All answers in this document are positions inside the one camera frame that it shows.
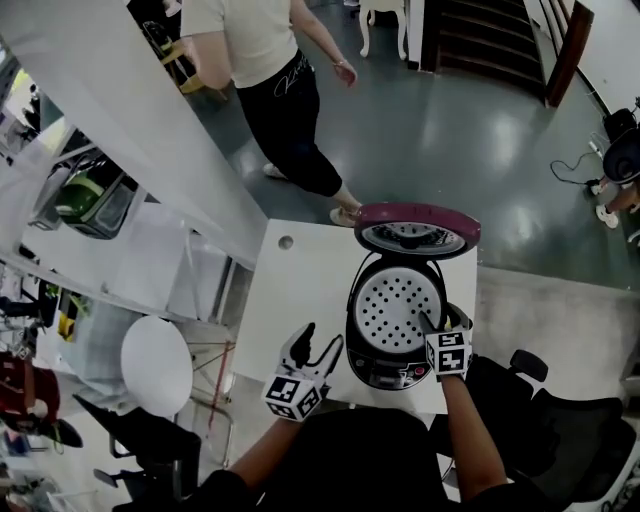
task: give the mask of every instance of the perforated steam plate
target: perforated steam plate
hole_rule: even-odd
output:
[[[388,267],[370,276],[354,301],[355,324],[373,347],[403,354],[424,345],[418,314],[424,311],[434,325],[442,304],[435,285],[420,272]]]
[[[392,222],[362,230],[362,237],[377,247],[402,254],[445,255],[459,251],[465,240],[453,231],[421,222]]]

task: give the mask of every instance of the table leg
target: table leg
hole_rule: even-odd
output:
[[[366,57],[369,55],[369,27],[367,26],[367,15],[369,9],[362,7],[360,9],[360,31],[362,32],[362,39],[364,40],[364,46],[360,50],[360,55]]]
[[[398,54],[402,60],[405,60],[407,54],[404,51],[404,36],[407,33],[407,17],[404,9],[396,9],[396,16],[398,17]]]

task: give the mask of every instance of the staircase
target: staircase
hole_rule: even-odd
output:
[[[545,100],[545,80],[523,0],[441,0],[438,61],[503,80]]]

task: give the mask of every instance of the white t-shirt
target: white t-shirt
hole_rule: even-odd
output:
[[[253,87],[298,51],[290,11],[291,0],[183,0],[181,35],[224,31],[236,87]]]

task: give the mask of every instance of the black office chair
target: black office chair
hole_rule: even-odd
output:
[[[601,499],[626,463],[636,435],[621,419],[617,398],[571,401],[533,386],[517,374],[544,382],[546,365],[533,354],[517,351],[506,369],[476,357],[467,386],[514,481],[537,489],[549,511],[571,503]],[[438,415],[431,432],[436,450],[452,456],[446,415]]]
[[[136,457],[144,472],[144,475],[135,474],[136,481],[144,476],[148,486],[160,490],[165,499],[173,497],[178,502],[197,489],[201,440],[196,434],[141,408],[118,416],[77,395],[74,398],[109,432],[110,451],[114,457]],[[128,453],[119,452],[116,441]],[[98,474],[103,477],[100,480],[106,480],[106,473]],[[131,474],[125,474],[121,479],[125,477],[132,479]]]

